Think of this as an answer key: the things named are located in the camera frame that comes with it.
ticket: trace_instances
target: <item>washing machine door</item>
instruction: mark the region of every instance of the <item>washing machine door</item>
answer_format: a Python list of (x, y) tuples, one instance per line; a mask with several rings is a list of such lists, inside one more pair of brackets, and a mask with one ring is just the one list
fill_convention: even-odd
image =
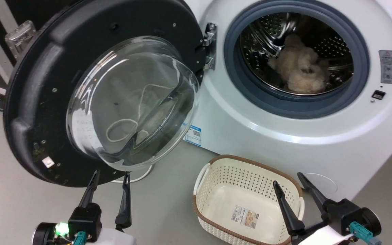
[(4, 127), (13, 154), (34, 176), (66, 186), (86, 186), (97, 169), (106, 183), (153, 164), (191, 124), (202, 40), (183, 0), (66, 7), (11, 76)]

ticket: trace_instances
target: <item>stainless steel drum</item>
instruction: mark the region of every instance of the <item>stainless steel drum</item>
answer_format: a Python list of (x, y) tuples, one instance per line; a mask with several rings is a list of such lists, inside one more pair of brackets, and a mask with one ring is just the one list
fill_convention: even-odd
[[(269, 65), (270, 57), (277, 57), (285, 37), (298, 34), (307, 47), (329, 61), (331, 73), (322, 93), (299, 94), (290, 91), (287, 83)], [(348, 82), (353, 75), (350, 50), (342, 38), (320, 20), (293, 13), (276, 13), (264, 16), (250, 24), (240, 36), (240, 47), (249, 69), (264, 84), (288, 94), (315, 96), (331, 92)]]

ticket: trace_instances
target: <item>basket handle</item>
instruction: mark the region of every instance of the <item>basket handle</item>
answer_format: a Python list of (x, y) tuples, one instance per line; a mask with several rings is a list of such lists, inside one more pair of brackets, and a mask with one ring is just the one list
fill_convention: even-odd
[(305, 213), (305, 201), (303, 197), (300, 197), (300, 205), (299, 205), (299, 213), (297, 214), (297, 218), (302, 220)]
[(195, 187), (193, 188), (193, 195), (196, 195), (199, 191), (199, 187), (201, 183), (203, 183), (203, 179), (205, 179), (205, 176), (208, 174), (208, 167), (210, 166), (209, 163), (207, 163), (199, 172), (199, 175), (196, 179)]

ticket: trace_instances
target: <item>laundry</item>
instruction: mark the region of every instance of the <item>laundry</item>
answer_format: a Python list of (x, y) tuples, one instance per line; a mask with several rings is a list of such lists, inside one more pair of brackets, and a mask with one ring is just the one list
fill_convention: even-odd
[(321, 93), (329, 81), (329, 62), (307, 48), (297, 34), (285, 38), (285, 46), (278, 58), (269, 65), (287, 82), (289, 90), (301, 94)]

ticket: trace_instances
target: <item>front-loading washing machine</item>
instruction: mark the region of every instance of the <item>front-loading washing machine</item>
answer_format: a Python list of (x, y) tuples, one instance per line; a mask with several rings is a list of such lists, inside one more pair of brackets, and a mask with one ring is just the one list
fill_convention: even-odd
[[(323, 90), (271, 67), (292, 34), (327, 64)], [(52, 183), (114, 180), (184, 137), (353, 198), (392, 154), (392, 1), (82, 0), (38, 31), (6, 96), (14, 155)]]

